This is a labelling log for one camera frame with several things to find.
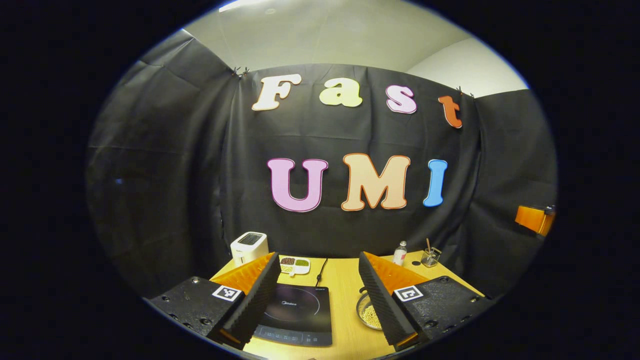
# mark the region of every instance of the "toaster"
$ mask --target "toaster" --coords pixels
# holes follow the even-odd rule
[[[231,256],[236,266],[269,254],[267,234],[248,231],[231,243]]]

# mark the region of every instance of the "black fabric curtain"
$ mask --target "black fabric curtain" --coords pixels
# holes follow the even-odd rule
[[[299,74],[273,110],[254,111],[262,78]],[[356,107],[319,100],[325,81],[360,85]],[[385,89],[407,86],[417,111],[396,113]],[[460,106],[452,127],[439,97]],[[401,209],[344,211],[349,168],[364,153],[378,174],[407,156]],[[328,162],[317,208],[281,208],[267,162],[288,158],[290,192],[307,195],[307,159]],[[444,160],[443,203],[425,207],[430,160]],[[269,249],[310,257],[388,255],[402,240],[443,251],[441,262],[492,295],[504,293],[541,245],[514,222],[518,205],[547,206],[556,195],[555,157],[545,118],[528,90],[479,99],[399,72],[357,65],[296,65],[239,77],[180,31],[132,66],[95,123],[88,201],[108,256],[141,295],[152,297],[191,275],[210,277],[229,244],[247,231]]]

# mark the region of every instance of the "metal bowl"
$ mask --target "metal bowl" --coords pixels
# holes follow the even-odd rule
[[[376,327],[374,325],[371,325],[364,320],[364,311],[370,306],[373,307],[373,305],[371,304],[371,299],[369,298],[369,294],[365,293],[360,297],[360,300],[358,300],[358,304],[356,305],[356,313],[358,314],[360,321],[366,326],[372,329],[382,330],[381,327]]]

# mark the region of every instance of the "pink letter u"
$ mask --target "pink letter u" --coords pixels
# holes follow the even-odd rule
[[[302,162],[308,172],[307,197],[296,199],[289,191],[289,174],[296,163],[290,159],[271,159],[267,162],[271,169],[271,193],[273,200],[281,208],[298,213],[305,213],[317,208],[322,197],[322,173],[329,167],[325,160],[310,159]]]

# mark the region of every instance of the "orange object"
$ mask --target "orange object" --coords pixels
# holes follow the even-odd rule
[[[220,334],[224,335],[227,339],[233,341],[236,344],[240,344],[240,340],[234,338],[233,335],[229,334],[225,329],[220,329]]]
[[[459,129],[462,127],[462,121],[456,117],[456,110],[460,111],[460,105],[453,102],[451,96],[441,96],[438,102],[444,106],[444,118],[449,125]]]
[[[267,264],[275,252],[270,252],[261,258],[257,258],[249,263],[239,266],[229,272],[211,279],[216,284],[228,286],[230,288],[242,290],[244,294],[249,294],[253,284],[266,268]]]
[[[366,251],[363,252],[371,263],[373,270],[375,270],[380,280],[382,280],[389,295],[393,294],[394,290],[429,281],[426,277],[418,275],[400,265],[396,265],[389,260],[385,260]]]
[[[401,347],[404,344],[408,343],[409,341],[415,339],[418,336],[417,332],[414,332],[413,334],[409,335],[408,338],[404,339],[403,341],[400,341],[399,343],[396,344],[397,347]]]
[[[556,212],[551,208],[544,209],[519,206],[516,214],[516,222],[536,233],[546,236],[556,218]]]

